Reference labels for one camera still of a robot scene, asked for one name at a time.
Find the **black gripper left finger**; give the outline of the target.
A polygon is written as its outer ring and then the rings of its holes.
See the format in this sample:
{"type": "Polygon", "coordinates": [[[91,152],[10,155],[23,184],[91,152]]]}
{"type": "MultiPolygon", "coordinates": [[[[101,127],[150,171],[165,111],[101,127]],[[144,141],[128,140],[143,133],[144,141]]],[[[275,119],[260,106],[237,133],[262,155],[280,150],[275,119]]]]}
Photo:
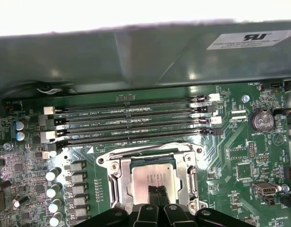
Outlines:
{"type": "Polygon", "coordinates": [[[78,227],[156,227],[159,219],[159,187],[148,187],[148,203],[138,204],[137,211],[128,213],[112,208],[77,224],[78,227]]]}

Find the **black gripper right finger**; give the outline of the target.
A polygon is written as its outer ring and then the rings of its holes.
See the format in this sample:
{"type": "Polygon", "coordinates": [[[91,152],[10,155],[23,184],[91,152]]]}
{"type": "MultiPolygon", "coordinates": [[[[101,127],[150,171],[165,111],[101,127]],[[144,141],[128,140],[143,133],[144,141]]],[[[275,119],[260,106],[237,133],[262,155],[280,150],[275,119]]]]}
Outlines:
{"type": "Polygon", "coordinates": [[[233,218],[210,208],[202,208],[194,215],[186,212],[182,206],[171,204],[165,186],[157,187],[159,203],[163,215],[171,227],[250,227],[251,224],[233,218]]]}

